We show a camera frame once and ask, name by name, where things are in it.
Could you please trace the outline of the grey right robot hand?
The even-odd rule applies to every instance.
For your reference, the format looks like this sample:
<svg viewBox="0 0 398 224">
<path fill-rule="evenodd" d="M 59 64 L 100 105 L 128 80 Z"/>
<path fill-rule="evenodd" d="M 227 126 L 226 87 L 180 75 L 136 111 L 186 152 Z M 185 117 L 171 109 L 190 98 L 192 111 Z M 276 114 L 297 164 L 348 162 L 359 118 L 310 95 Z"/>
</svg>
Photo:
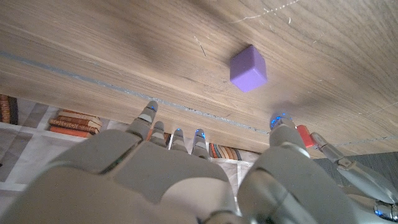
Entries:
<svg viewBox="0 0 398 224">
<path fill-rule="evenodd" d="M 50 161 L 2 223 L 356 223 L 351 200 L 309 157 L 286 113 L 237 191 L 211 162 L 205 133 L 166 146 L 151 101 L 125 131 L 107 130 Z"/>
</svg>

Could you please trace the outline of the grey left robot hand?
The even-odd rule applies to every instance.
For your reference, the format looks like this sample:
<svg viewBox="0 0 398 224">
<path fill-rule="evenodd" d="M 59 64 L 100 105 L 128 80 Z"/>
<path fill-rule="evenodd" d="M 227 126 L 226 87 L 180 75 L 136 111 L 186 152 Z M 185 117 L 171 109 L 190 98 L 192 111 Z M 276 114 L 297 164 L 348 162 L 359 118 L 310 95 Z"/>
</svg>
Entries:
<svg viewBox="0 0 398 224">
<path fill-rule="evenodd" d="M 312 133 L 316 148 L 336 165 L 353 186 L 343 191 L 354 204 L 359 223 L 397 223 L 397 189 L 375 170 L 346 157 L 318 133 Z"/>
</svg>

